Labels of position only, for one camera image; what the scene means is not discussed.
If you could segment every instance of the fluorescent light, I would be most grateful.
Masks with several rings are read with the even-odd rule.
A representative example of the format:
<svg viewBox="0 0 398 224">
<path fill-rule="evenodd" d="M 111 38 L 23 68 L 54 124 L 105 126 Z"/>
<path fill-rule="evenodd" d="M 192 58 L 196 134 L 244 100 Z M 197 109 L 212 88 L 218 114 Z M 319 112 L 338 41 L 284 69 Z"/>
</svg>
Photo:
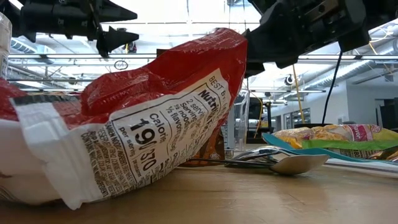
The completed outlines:
<svg viewBox="0 0 398 224">
<path fill-rule="evenodd" d="M 298 59 L 301 60 L 338 60 L 339 55 L 301 55 Z M 355 55 L 343 55 L 342 60 L 355 59 Z"/>
<path fill-rule="evenodd" d="M 363 60 L 398 60 L 398 55 L 369 55 L 362 56 Z"/>
<path fill-rule="evenodd" d="M 33 82 L 33 81 L 18 81 L 16 83 L 27 85 L 27 86 L 31 86 L 31 87 L 36 87 L 36 88 L 48 87 L 46 85 L 43 85 L 43 84 L 38 83 L 38 82 Z"/>
<path fill-rule="evenodd" d="M 40 91 L 39 89 L 21 89 L 22 91 Z"/>
<path fill-rule="evenodd" d="M 64 59 L 70 59 L 70 58 L 102 58 L 100 55 L 97 54 L 48 54 L 45 55 L 47 58 L 64 58 Z"/>
<path fill-rule="evenodd" d="M 101 59 L 103 58 L 101 55 L 98 54 L 48 54 L 46 55 L 47 58 L 57 58 L 57 59 L 70 59 L 70 58 L 80 58 L 80 59 Z M 109 58 L 113 59 L 150 59 L 156 58 L 155 54 L 111 54 Z"/>
<path fill-rule="evenodd" d="M 271 106 L 287 106 L 285 103 L 272 103 Z"/>
<path fill-rule="evenodd" d="M 299 93 L 325 93 L 326 90 L 299 90 Z"/>
<path fill-rule="evenodd" d="M 37 54 L 10 54 L 8 55 L 8 59 L 37 59 L 41 58 L 40 55 Z"/>
<path fill-rule="evenodd" d="M 15 7 L 17 7 L 19 10 L 24 6 L 22 3 L 20 3 L 18 0 L 9 0 L 11 4 L 13 4 Z"/>
<path fill-rule="evenodd" d="M 287 100 L 263 100 L 263 103 L 267 103 L 267 102 L 276 102 L 276 103 L 286 103 Z"/>
<path fill-rule="evenodd" d="M 79 91 L 84 90 L 83 88 L 80 89 L 43 89 L 43 91 Z"/>
<path fill-rule="evenodd" d="M 288 90 L 251 90 L 254 92 L 269 92 L 269 93 L 288 93 Z"/>
</svg>

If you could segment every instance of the white wall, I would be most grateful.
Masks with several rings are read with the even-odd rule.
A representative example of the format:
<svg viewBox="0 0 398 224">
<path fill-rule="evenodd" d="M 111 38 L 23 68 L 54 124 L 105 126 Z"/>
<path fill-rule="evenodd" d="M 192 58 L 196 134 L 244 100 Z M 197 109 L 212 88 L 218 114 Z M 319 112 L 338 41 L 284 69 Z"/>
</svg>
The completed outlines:
<svg viewBox="0 0 398 224">
<path fill-rule="evenodd" d="M 323 109 L 325 107 L 326 97 L 328 95 L 329 88 L 326 88 L 326 93 L 310 93 L 305 96 L 302 102 L 302 108 L 310 108 L 311 123 L 321 123 L 323 116 Z M 299 103 L 295 101 L 288 102 L 287 106 L 277 106 L 271 109 L 272 117 L 281 115 L 282 116 L 282 129 L 285 129 L 285 121 L 283 115 L 299 110 Z M 338 86 L 333 88 L 331 93 L 328 112 L 326 114 L 325 122 L 337 124 L 338 119 L 347 121 L 349 119 L 348 113 L 348 99 L 347 99 L 347 88 L 346 82 L 341 82 Z"/>
<path fill-rule="evenodd" d="M 348 85 L 347 97 L 351 121 L 358 124 L 376 124 L 376 100 L 398 97 L 398 86 Z"/>
</svg>

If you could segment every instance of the black cable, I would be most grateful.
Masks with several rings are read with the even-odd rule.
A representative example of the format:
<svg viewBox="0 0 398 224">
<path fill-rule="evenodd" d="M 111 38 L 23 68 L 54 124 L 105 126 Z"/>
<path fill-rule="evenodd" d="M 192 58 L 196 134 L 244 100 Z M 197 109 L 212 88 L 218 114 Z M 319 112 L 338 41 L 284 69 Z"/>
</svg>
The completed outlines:
<svg viewBox="0 0 398 224">
<path fill-rule="evenodd" d="M 340 62 L 341 62 L 341 57 L 342 56 L 343 56 L 343 52 L 341 51 L 339 56 L 338 56 L 337 65 L 336 65 L 336 69 L 335 69 L 335 74 L 333 75 L 333 80 L 331 81 L 331 87 L 329 89 L 328 97 L 326 98 L 325 109 L 323 110 L 322 125 L 325 124 L 325 118 L 326 118 L 326 112 L 328 110 L 329 98 L 330 98 L 330 95 L 331 95 L 331 91 L 332 91 L 332 89 L 333 89 L 333 87 L 335 85 L 335 82 L 336 82 L 337 71 L 338 71 L 338 67 L 340 66 Z"/>
</svg>

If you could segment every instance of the spoon handle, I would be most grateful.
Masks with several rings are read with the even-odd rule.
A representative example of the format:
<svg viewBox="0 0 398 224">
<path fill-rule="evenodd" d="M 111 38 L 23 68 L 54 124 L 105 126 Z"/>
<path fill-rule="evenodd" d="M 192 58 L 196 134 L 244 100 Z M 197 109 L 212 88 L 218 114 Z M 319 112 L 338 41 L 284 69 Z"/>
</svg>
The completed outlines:
<svg viewBox="0 0 398 224">
<path fill-rule="evenodd" d="M 265 163 L 265 162 L 248 162 L 248 161 L 230 161 L 230 160 L 217 160 L 217 159 L 190 159 L 190 161 L 205 161 L 205 162 L 218 162 L 223 164 L 235 164 L 235 165 L 243 165 L 243 166 L 261 166 L 261 167 L 270 167 L 274 165 L 273 163 Z"/>
</svg>

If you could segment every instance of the ceiling pipe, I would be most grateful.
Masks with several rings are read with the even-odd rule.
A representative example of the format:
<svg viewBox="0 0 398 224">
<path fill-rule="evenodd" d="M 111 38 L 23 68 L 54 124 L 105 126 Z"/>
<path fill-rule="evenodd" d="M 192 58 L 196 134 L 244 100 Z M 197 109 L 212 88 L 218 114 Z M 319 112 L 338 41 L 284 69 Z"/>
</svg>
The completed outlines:
<svg viewBox="0 0 398 224">
<path fill-rule="evenodd" d="M 11 73 L 15 71 L 15 72 L 19 72 L 20 74 L 23 74 L 23 75 L 25 75 L 27 77 L 35 76 L 35 77 L 48 79 L 43 74 L 40 74 L 40 73 L 37 73 L 37 72 L 33 72 L 33 71 L 29 70 L 29 69 L 22 68 L 22 67 L 19 67 L 19 66 L 9 65 L 8 69 L 11 71 Z M 49 82 L 49 83 L 52 86 L 57 86 L 58 88 L 69 88 L 69 86 L 62 85 L 61 83 L 54 83 L 54 82 Z"/>
<path fill-rule="evenodd" d="M 388 43 L 376 48 L 376 52 L 378 55 L 398 54 L 397 39 L 389 41 Z M 338 74 L 336 77 L 336 83 L 339 83 L 343 80 L 347 80 L 356 75 L 367 72 L 376 66 L 377 66 L 377 64 L 374 60 L 362 60 L 359 62 L 352 63 L 351 65 L 341 66 L 338 70 Z M 319 86 L 328 86 L 331 84 L 331 81 L 333 80 L 334 72 L 335 72 L 335 69 L 333 68 L 333 69 L 319 75 L 316 79 L 313 79 L 310 82 L 307 82 L 305 85 L 300 86 L 299 89 L 306 90 L 309 88 L 315 88 L 315 87 L 319 87 Z M 294 95 L 295 95 L 295 93 L 288 93 L 283 96 L 280 96 L 279 98 L 284 99 L 286 97 L 294 96 Z"/>
<path fill-rule="evenodd" d="M 391 24 L 390 23 L 388 23 L 388 24 L 385 24 L 383 27 L 387 27 L 387 26 L 390 26 Z M 398 26 L 393 26 L 393 28 L 390 28 L 389 29 L 389 31 L 392 31 L 394 34 L 393 34 L 393 37 L 395 37 L 396 36 L 396 33 L 398 33 Z M 372 34 L 373 34 L 374 32 L 370 32 L 369 33 L 369 35 L 372 37 L 372 38 L 374 38 L 374 36 L 372 36 Z M 390 41 L 387 41 L 387 42 L 385 42 L 385 40 L 382 40 L 382 41 L 377 41 L 376 43 L 373 43 L 373 47 L 374 48 L 376 48 L 376 49 L 378 49 L 379 47 L 382 47 L 382 46 L 384 46 L 384 45 L 388 45 L 389 44 L 389 42 Z M 353 52 L 354 52 L 355 50 L 352 50 L 352 51 L 350 51 L 350 52 L 347 52 L 347 53 L 349 53 L 349 54 L 353 54 Z M 365 54 L 373 54 L 373 51 L 372 50 L 368 50 Z M 335 68 L 336 68 L 336 61 L 334 61 L 331 65 L 325 65 L 325 67 L 323 68 L 323 69 L 321 69 L 321 70 L 314 70 L 314 71 L 309 71 L 309 72 L 306 72 L 306 73 L 304 73 L 304 74 L 300 74 L 299 76 L 301 76 L 301 75 L 305 75 L 305 77 L 311 77 L 309 80 L 305 80 L 305 83 L 309 83 L 309 82 L 311 82 L 312 80 L 314 80 L 314 79 L 316 79 L 316 78 L 318 78 L 319 76 L 321 76 L 321 75 L 323 75 L 325 72 L 330 72 L 330 71 L 333 71 L 333 73 L 334 73 L 334 71 L 335 71 Z M 289 89 L 290 88 L 295 88 L 295 84 L 293 84 L 292 86 L 290 86 L 289 87 Z"/>
<path fill-rule="evenodd" d="M 8 73 L 7 73 L 7 81 L 9 80 L 18 80 L 16 81 L 17 84 L 23 84 L 26 85 L 25 83 L 21 83 L 20 81 L 29 81 L 32 82 L 34 81 L 32 78 L 29 78 L 28 73 L 21 71 L 21 70 L 17 70 L 17 69 L 10 69 L 8 68 Z M 46 83 L 46 84 L 42 84 L 43 87 L 47 87 L 47 88 L 60 88 L 57 85 L 54 85 L 53 83 Z"/>
</svg>

